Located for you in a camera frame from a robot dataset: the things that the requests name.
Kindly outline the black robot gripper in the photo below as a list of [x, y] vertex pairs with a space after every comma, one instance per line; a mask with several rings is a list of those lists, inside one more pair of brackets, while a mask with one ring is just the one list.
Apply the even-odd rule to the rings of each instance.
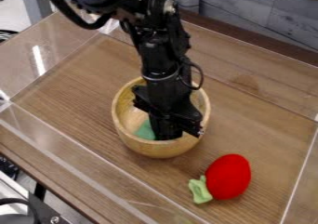
[[193, 91], [182, 79], [147, 81], [133, 87], [133, 104], [149, 114], [157, 140], [177, 139], [183, 131], [195, 138], [203, 134], [203, 114], [191, 102]]

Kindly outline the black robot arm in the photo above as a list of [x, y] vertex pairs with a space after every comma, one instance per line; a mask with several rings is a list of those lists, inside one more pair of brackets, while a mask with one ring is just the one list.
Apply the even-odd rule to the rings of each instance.
[[201, 67], [191, 62], [190, 34], [181, 20], [175, 0], [71, 0], [82, 9], [117, 17], [130, 35], [142, 59], [146, 84], [133, 87], [134, 106], [150, 117], [154, 138], [171, 140], [185, 133], [203, 132], [203, 115], [190, 96], [201, 87], [191, 72]]

